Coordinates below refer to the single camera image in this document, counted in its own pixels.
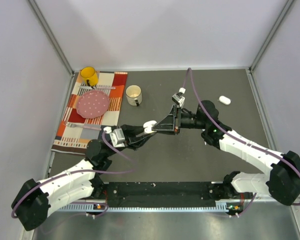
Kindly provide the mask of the white earbud charging case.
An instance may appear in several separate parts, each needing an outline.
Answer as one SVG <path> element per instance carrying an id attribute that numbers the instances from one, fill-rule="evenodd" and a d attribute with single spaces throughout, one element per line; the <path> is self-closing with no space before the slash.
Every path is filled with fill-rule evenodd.
<path id="1" fill-rule="evenodd" d="M 153 127 L 157 124 L 155 120 L 150 120 L 147 121 L 143 124 L 143 131 L 145 134 L 152 134 L 155 133 L 156 131 L 153 130 Z"/>

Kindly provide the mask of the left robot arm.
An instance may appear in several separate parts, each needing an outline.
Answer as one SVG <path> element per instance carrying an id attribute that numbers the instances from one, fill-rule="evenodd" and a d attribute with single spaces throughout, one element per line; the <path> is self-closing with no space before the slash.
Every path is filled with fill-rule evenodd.
<path id="1" fill-rule="evenodd" d="M 27 180 L 11 204 L 11 217 L 26 231 L 39 227 L 51 214 L 82 198 L 99 198 L 104 191 L 100 175 L 110 174 L 109 157 L 124 149 L 136 150 L 156 134 L 155 120 L 142 126 L 103 128 L 101 139 L 90 140 L 85 157 L 73 167 L 39 181 Z"/>

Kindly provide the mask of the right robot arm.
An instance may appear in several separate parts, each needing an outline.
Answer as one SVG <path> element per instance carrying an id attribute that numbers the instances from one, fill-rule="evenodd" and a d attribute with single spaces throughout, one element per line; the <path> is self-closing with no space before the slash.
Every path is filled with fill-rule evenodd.
<path id="1" fill-rule="evenodd" d="M 219 111 L 209 100 L 198 104 L 196 113 L 176 104 L 167 117 L 152 126 L 152 131 L 176 135 L 181 129 L 199 129 L 206 144 L 230 153 L 260 170 L 260 173 L 234 171 L 223 180 L 223 192 L 229 198 L 250 192 L 269 195 L 291 206 L 300 195 L 300 156 L 263 147 L 238 134 L 218 119 Z"/>

